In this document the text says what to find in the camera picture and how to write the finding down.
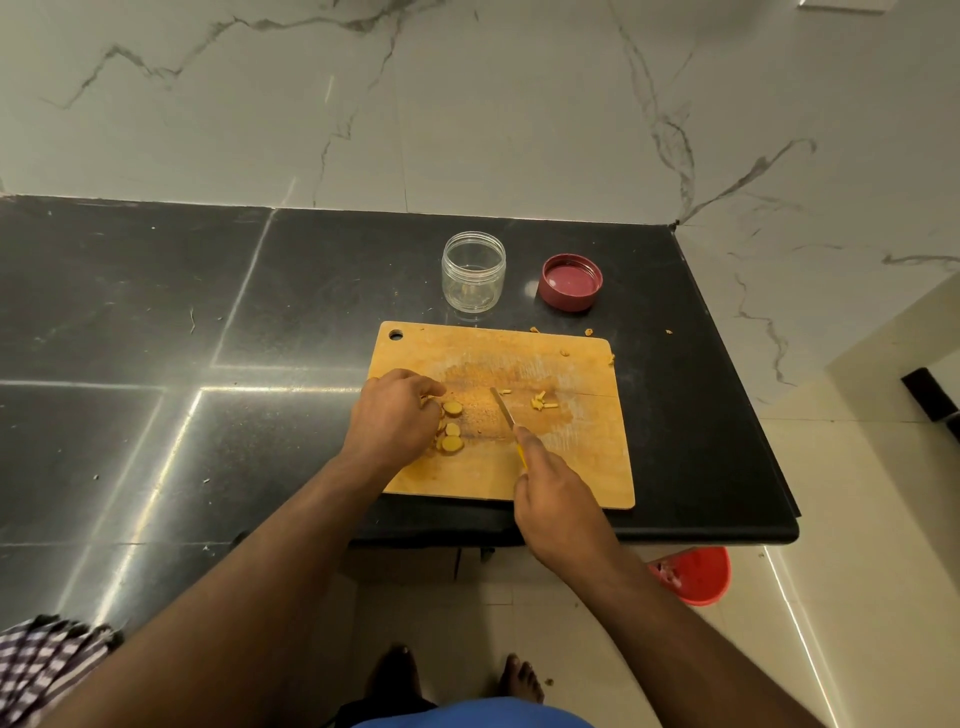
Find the black granite countertop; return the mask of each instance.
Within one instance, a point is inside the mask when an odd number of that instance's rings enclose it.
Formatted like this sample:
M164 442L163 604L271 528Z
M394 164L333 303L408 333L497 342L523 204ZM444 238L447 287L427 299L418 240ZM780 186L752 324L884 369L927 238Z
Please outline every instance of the black granite countertop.
M441 292L444 242L464 230L507 250L503 296L474 318ZM604 273L585 314L532 295L562 252ZM618 536L797 538L792 497L666 226L8 197L0 574L46 570L66 594L84 570L129 580L176 553L202 573L337 451L388 319L593 328L616 354L636 484L636 507L609 513ZM510 503L384 496L356 542L520 537Z

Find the wooden cutting board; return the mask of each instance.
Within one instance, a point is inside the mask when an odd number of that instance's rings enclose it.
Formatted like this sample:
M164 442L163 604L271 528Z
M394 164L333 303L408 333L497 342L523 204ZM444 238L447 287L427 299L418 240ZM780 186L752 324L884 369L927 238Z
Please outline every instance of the wooden cutting board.
M441 400L464 406L460 417L447 421L460 425L465 446L455 453L429 449L400 471L388 493L513 500L523 466L490 392L496 387L512 390L503 399L517 424L579 473L601 506L634 506L627 435L606 340L386 321L376 337L370 376L397 367L446 385ZM543 390L544 400L560 407L531 407L530 399Z

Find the clear plastic jar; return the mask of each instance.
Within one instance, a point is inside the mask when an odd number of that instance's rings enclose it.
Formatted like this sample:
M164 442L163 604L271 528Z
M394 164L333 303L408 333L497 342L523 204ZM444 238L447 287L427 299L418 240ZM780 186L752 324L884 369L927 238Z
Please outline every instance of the clear plastic jar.
M507 275L503 243L485 232L460 232L446 241L441 262L446 302L465 313L489 311Z

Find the checkered cloth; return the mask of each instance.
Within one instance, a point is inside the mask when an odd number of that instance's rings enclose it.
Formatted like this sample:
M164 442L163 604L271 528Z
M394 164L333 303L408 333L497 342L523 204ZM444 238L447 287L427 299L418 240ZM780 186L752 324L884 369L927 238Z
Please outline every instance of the checkered cloth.
M122 642L119 632L41 615L0 632L0 728L32 728Z

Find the red lid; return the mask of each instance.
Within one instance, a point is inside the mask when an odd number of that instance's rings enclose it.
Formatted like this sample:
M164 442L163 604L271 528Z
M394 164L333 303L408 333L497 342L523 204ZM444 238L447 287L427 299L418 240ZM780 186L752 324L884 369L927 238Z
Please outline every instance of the red lid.
M537 292L561 311L585 311L602 285L603 275L596 263L582 255L562 253L543 263Z

